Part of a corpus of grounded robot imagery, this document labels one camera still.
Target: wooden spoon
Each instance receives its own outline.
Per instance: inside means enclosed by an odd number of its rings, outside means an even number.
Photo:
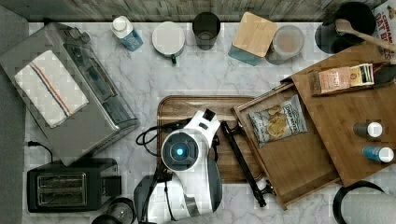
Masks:
[[[354,30],[352,28],[352,25],[350,24],[350,22],[347,20],[343,20],[343,19],[336,20],[335,21],[335,29],[337,30],[337,32],[342,32],[342,33],[347,33],[347,34],[358,36],[358,37],[362,38],[363,40],[366,40],[366,41],[371,42],[375,45],[378,45],[379,47],[381,47],[383,49],[390,49],[392,51],[396,51],[396,45],[389,43],[386,40],[375,38],[373,36],[366,35],[359,31]]]

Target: wooden lid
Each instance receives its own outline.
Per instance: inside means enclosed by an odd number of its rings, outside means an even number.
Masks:
[[[262,58],[271,45],[276,29],[276,23],[245,12],[233,38],[233,46]]]

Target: chip bag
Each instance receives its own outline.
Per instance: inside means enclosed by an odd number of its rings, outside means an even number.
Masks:
[[[259,147],[266,142],[282,139],[297,133],[306,133],[306,123],[298,95],[262,112],[250,112],[250,120]]]

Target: blue label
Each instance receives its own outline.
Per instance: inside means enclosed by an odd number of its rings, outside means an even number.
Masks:
[[[379,151],[382,147],[375,147],[375,146],[367,146],[363,149],[363,155],[370,160],[373,161],[381,161],[379,159]]]
[[[125,45],[127,49],[130,51],[135,51],[140,46],[143,45],[143,40],[140,38],[139,34],[135,31],[132,30],[131,33],[129,33],[127,36],[121,39],[121,42]]]

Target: black container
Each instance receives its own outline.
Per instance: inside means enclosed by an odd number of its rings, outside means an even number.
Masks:
[[[335,29],[337,19],[349,21],[353,29],[367,35],[372,35],[375,30],[375,17],[368,6],[359,2],[345,3],[315,33],[318,47],[326,53],[338,53],[363,41],[355,35],[339,34]]]
[[[200,13],[192,22],[192,31],[200,49],[212,49],[220,32],[220,20],[211,12]]]

